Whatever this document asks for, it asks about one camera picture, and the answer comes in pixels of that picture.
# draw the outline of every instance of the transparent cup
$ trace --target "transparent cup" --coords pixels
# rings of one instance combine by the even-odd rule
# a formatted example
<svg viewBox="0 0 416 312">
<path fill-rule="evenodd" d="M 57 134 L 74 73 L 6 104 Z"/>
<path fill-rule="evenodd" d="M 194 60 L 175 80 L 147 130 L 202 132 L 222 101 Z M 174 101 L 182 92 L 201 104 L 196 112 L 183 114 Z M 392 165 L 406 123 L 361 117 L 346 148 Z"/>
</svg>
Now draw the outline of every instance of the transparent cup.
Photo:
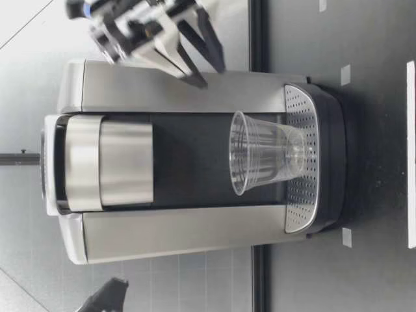
<svg viewBox="0 0 416 312">
<path fill-rule="evenodd" d="M 235 193 L 240 196 L 260 185 L 301 176 L 307 162 L 306 144 L 301 129 L 236 112 L 229 132 L 229 171 Z"/>
</svg>

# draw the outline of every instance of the black table surface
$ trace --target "black table surface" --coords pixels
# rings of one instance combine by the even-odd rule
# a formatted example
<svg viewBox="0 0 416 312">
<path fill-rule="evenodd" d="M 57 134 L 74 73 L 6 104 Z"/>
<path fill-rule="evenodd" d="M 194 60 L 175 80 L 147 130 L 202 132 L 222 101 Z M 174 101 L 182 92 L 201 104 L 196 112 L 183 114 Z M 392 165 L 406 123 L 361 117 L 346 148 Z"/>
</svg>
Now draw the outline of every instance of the black table surface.
<svg viewBox="0 0 416 312">
<path fill-rule="evenodd" d="M 415 0 L 271 0 L 270 72 L 307 75 L 340 99 L 348 178 L 338 224 L 270 249 L 271 311 L 415 311 L 409 250 L 406 63 L 416 59 Z M 341 86 L 341 68 L 351 83 Z M 352 230 L 352 248 L 341 228 Z"/>
</svg>

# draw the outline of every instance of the metal perforated grate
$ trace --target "metal perforated grate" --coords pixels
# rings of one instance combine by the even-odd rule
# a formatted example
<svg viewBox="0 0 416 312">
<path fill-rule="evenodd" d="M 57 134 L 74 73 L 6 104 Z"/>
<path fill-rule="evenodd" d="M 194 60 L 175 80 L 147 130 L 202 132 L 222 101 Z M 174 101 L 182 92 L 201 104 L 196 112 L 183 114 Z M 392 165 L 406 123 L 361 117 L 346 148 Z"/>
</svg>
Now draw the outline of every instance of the metal perforated grate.
<svg viewBox="0 0 416 312">
<path fill-rule="evenodd" d="M 312 99 L 295 86 L 285 86 L 287 124 L 305 131 L 307 164 L 302 177 L 290 180 L 287 186 L 287 233 L 301 231 L 314 221 L 319 195 L 319 136 L 317 112 Z"/>
</svg>

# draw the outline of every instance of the single-serve coffee machine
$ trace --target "single-serve coffee machine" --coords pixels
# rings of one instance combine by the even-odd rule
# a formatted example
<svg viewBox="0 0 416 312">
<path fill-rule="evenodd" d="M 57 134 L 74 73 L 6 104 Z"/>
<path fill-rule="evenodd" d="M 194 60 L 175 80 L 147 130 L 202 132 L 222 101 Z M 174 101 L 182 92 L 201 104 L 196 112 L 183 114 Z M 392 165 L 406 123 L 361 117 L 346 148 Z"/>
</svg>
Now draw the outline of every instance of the single-serve coffee machine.
<svg viewBox="0 0 416 312">
<path fill-rule="evenodd" d="M 69 258 L 102 263 L 305 239 L 343 206 L 340 104 L 299 75 L 205 73 L 198 89 L 160 71 L 68 64 L 45 118 L 42 182 Z M 302 129 L 304 173 L 235 194 L 235 111 Z"/>
</svg>

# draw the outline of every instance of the robotic arm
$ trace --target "robotic arm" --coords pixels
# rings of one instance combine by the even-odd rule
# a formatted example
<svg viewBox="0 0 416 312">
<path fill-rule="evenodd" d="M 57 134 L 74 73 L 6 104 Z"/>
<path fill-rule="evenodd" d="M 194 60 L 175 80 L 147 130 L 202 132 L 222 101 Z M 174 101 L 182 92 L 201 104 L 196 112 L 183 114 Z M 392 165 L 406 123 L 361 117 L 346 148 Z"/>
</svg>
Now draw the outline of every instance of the robotic arm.
<svg viewBox="0 0 416 312">
<path fill-rule="evenodd" d="M 218 72 L 225 70 L 213 29 L 218 0 L 67 0 L 68 17 L 88 18 L 106 59 L 139 59 L 191 85 L 205 79 L 181 44 L 182 34 Z"/>
</svg>

